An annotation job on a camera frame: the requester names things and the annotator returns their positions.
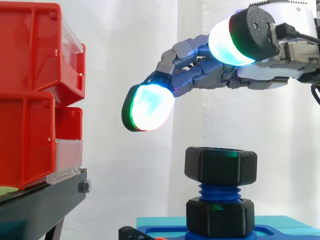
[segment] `teal platform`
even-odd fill
[[[256,225],[269,225],[278,231],[294,236],[320,236],[320,229],[315,229],[287,216],[256,216]],[[140,217],[136,227],[142,226],[186,226],[186,217]],[[153,238],[175,238],[185,235],[186,232],[150,232]]]

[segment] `white backdrop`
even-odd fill
[[[64,222],[62,240],[112,240],[136,217],[184,216],[199,195],[184,176],[189,146],[258,154],[258,177],[243,187],[257,215],[287,215],[320,227],[320,109],[310,86],[193,90],[159,129],[132,133],[121,107],[174,43],[208,33],[248,0],[57,0],[86,45],[83,167],[86,200]]]
[[[228,13],[250,3],[178,1],[178,40],[209,33]],[[308,4],[315,7],[313,0]],[[202,145],[257,153],[257,181],[241,191],[255,203],[256,215],[286,215],[320,227],[319,120],[310,86],[293,79],[272,90],[194,90],[177,99],[168,214],[184,215],[183,203],[197,196],[198,183],[184,176],[184,151]]]

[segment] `black cylinder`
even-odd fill
[[[275,23],[274,18],[257,6],[233,15],[229,31],[239,52],[256,62],[277,56],[279,49],[272,43],[270,23]]]

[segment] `blue threaded rod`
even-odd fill
[[[210,186],[207,184],[200,184],[201,190],[200,200],[217,202],[217,203],[241,203],[241,189],[237,186]]]

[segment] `green object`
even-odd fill
[[[18,191],[19,189],[11,186],[0,186],[0,196],[5,195],[7,193],[13,193]]]

